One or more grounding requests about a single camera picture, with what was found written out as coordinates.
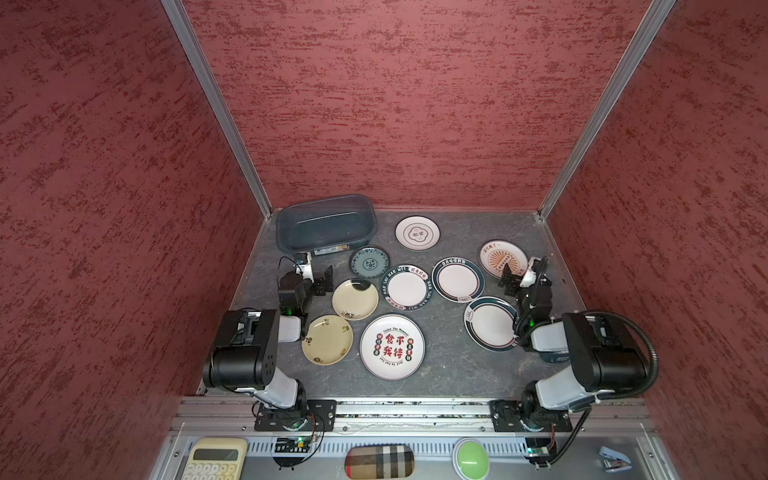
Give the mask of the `green rim plate steam logo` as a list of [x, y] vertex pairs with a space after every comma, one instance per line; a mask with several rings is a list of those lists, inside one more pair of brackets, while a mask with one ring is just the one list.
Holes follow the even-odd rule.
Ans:
[[497, 297], [484, 296], [467, 304], [464, 326], [470, 338], [482, 348], [503, 352], [518, 344], [515, 333], [517, 310]]

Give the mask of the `large white plate red characters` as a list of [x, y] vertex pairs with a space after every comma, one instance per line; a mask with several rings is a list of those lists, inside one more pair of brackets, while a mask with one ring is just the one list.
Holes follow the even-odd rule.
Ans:
[[365, 368], [375, 377], [400, 381], [413, 375], [426, 353], [425, 337], [410, 318], [382, 315], [372, 320], [360, 338], [359, 354]]

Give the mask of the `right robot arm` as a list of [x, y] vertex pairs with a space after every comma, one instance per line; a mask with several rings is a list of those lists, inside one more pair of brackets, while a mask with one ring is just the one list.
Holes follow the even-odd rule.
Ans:
[[514, 296], [517, 308], [511, 345], [568, 365], [530, 382], [517, 401], [491, 402], [497, 431], [559, 429], [571, 413], [584, 413], [603, 400], [641, 395], [659, 375], [659, 356], [650, 337], [629, 318], [601, 310], [552, 318], [547, 265], [545, 258], [533, 259], [522, 275], [503, 267], [499, 284]]

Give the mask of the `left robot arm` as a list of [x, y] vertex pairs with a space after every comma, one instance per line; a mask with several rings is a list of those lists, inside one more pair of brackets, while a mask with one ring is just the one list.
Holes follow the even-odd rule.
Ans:
[[317, 280], [297, 266], [278, 280], [276, 309], [242, 308], [223, 315], [203, 366], [208, 389], [256, 399], [257, 431], [333, 429], [337, 402], [310, 400], [302, 383], [277, 366], [278, 345], [307, 338], [312, 299], [332, 291], [333, 269]]

